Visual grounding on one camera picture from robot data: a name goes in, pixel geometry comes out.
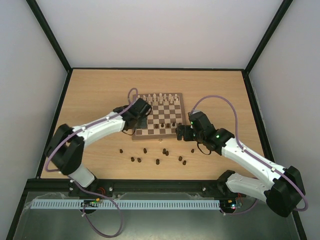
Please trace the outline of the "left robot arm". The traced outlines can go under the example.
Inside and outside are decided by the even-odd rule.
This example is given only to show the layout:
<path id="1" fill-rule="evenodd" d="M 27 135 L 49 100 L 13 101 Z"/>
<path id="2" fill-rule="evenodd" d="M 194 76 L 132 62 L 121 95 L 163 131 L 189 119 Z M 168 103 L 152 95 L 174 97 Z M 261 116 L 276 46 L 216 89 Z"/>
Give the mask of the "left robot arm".
<path id="1" fill-rule="evenodd" d="M 85 148 L 111 134 L 137 128 L 151 110 L 147 101 L 138 98 L 90 123 L 74 127 L 60 125 L 46 149 L 45 170 L 60 172 L 81 187 L 89 187 L 96 176 L 82 163 Z"/>

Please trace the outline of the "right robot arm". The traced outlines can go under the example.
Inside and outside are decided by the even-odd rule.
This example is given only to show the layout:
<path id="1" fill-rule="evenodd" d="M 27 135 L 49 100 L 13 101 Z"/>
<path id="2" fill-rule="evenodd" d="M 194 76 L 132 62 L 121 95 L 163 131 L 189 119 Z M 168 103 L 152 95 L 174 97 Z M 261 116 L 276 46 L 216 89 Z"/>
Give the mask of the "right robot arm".
<path id="1" fill-rule="evenodd" d="M 216 129 L 201 111 L 189 116 L 189 125 L 177 124 L 177 140 L 195 141 L 212 153 L 226 157 L 245 168 L 253 178 L 227 170 L 218 178 L 218 191 L 229 196 L 244 194 L 265 202 L 277 215 L 288 217 L 303 199 L 304 189 L 300 171 L 285 168 L 254 152 L 224 128 Z"/>

